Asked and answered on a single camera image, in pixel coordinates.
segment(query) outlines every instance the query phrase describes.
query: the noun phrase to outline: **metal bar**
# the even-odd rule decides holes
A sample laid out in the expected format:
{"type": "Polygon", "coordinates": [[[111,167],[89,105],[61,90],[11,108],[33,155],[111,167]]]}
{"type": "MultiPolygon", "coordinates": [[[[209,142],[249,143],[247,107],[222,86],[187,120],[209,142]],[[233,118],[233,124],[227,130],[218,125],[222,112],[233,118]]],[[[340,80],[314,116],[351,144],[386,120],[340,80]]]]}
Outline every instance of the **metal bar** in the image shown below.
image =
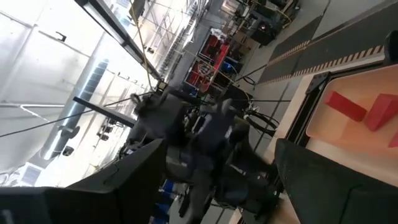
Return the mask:
{"type": "Polygon", "coordinates": [[[61,104],[21,104],[21,103],[0,103],[0,108],[63,108],[65,105],[61,104]]]}
{"type": "Polygon", "coordinates": [[[86,100],[82,100],[81,98],[76,97],[76,96],[73,98],[73,100],[83,106],[86,106],[86,107],[88,107],[100,114],[103,114],[117,122],[120,122],[121,124],[124,124],[130,128],[134,127],[134,124],[136,123],[136,120],[134,120],[122,113],[119,113],[115,110],[111,110],[111,109],[105,108],[103,106],[94,105],[94,104],[92,104],[86,100]]]}
{"type": "Polygon", "coordinates": [[[28,27],[28,28],[33,28],[32,25],[30,25],[30,24],[28,24],[28,23],[26,23],[26,22],[23,22],[23,21],[21,21],[21,20],[15,18],[14,16],[9,15],[8,13],[2,11],[2,10],[0,10],[0,15],[7,17],[8,19],[10,19],[10,20],[12,20],[12,21],[14,21],[14,22],[17,22],[17,23],[19,23],[19,24],[22,25],[22,26],[26,26],[26,27],[28,27]]]}
{"type": "Polygon", "coordinates": [[[127,33],[118,18],[113,14],[110,8],[103,0],[75,0],[75,2],[85,10],[111,37],[113,37],[119,44],[141,64],[145,69],[148,69],[150,75],[156,80],[161,80],[155,67],[145,57],[141,49],[134,43],[130,35],[127,33]]]}

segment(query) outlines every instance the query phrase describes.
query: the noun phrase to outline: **metal pipe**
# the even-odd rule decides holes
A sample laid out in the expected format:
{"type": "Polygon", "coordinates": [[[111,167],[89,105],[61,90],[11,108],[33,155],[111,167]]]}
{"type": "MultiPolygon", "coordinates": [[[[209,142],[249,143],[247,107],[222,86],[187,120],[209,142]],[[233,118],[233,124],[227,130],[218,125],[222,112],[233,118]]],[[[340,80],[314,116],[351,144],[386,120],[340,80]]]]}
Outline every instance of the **metal pipe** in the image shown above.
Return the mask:
{"type": "MultiPolygon", "coordinates": [[[[93,96],[93,93],[100,83],[100,80],[109,64],[109,59],[105,57],[105,53],[103,52],[103,49],[106,48],[105,45],[108,43],[108,40],[108,35],[106,32],[104,32],[96,48],[91,54],[90,59],[84,67],[75,85],[75,88],[72,90],[69,96],[69,99],[65,103],[65,107],[60,113],[59,118],[78,114],[85,110],[86,107],[74,102],[73,98],[77,96],[89,101],[93,96]]],[[[43,145],[43,148],[40,150],[40,156],[43,159],[49,160],[55,156],[58,156],[62,152],[69,138],[67,136],[61,135],[59,127],[64,126],[74,129],[77,126],[80,117],[81,115],[55,123],[49,134],[49,137],[43,145]]]]}

